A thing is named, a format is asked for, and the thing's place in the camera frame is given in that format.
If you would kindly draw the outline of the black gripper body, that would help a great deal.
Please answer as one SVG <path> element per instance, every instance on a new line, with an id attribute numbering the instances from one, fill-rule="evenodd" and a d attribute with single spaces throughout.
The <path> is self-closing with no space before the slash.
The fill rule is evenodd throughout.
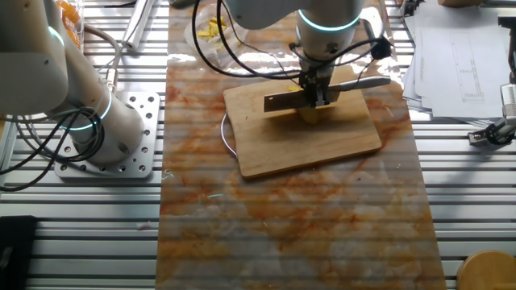
<path id="1" fill-rule="evenodd" d="M 332 74 L 334 72 L 334 63 L 323 63 L 312 60 L 301 60 L 301 75 L 299 77 L 299 85 L 302 87 L 302 75 L 305 73 L 317 73 L 320 85 L 329 85 Z"/>

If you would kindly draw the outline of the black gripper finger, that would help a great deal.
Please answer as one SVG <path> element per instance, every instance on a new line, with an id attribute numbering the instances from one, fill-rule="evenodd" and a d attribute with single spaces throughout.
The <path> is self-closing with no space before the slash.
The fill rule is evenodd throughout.
<path id="1" fill-rule="evenodd" d="M 312 107 L 326 106 L 331 103 L 328 97 L 328 86 L 316 84 L 312 93 Z"/>
<path id="2" fill-rule="evenodd" d="M 318 74 L 316 72 L 302 75 L 302 88 L 306 93 L 317 93 L 319 87 Z"/>

